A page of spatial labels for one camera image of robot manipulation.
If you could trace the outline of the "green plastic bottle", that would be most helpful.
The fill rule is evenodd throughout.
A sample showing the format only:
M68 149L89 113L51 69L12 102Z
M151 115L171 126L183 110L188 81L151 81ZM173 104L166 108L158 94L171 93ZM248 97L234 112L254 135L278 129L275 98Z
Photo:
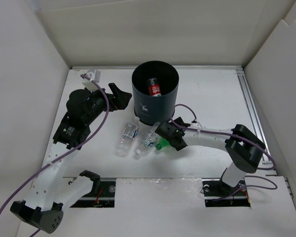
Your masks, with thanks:
M166 139L161 138L159 140L159 142L155 145L155 148L157 151L160 151L163 148L168 147L168 146L170 146L170 143Z

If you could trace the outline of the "clear bottle green blue label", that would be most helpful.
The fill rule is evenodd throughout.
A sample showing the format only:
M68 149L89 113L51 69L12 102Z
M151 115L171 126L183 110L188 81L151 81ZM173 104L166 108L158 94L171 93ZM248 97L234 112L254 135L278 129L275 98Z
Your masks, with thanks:
M160 140L160 136L156 133L160 122L156 122L153 126L149 126L144 134L140 137L135 148L135 158L140 159L145 156Z

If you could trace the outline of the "clear bottle red label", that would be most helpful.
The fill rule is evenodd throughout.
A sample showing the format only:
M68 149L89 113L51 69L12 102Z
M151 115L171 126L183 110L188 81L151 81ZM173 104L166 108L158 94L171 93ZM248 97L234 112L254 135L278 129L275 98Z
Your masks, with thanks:
M147 79L147 86L148 86L148 92L150 96L153 96L153 97L162 96L157 78Z

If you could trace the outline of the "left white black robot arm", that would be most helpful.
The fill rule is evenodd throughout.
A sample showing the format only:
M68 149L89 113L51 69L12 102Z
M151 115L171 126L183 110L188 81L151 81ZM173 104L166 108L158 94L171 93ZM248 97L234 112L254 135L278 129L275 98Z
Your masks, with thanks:
M109 83L111 93L98 87L70 93L67 112L54 136L42 170L34 175L33 187L21 201L14 201L10 211L23 222L51 234L59 227L64 211L84 195L94 196L101 188L100 175L85 170L61 194L57 193L63 176L82 146L95 136L90 124L101 114L124 110L132 97Z

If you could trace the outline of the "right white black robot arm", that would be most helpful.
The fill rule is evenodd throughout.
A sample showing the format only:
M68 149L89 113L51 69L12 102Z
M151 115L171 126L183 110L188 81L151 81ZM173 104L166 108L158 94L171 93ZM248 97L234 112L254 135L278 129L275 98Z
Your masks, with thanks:
M233 192L247 174L257 171L265 151L265 144L242 124L232 129L204 129L195 123L163 122L156 133L177 151L202 146L228 153L232 163L218 182L219 191L225 195Z

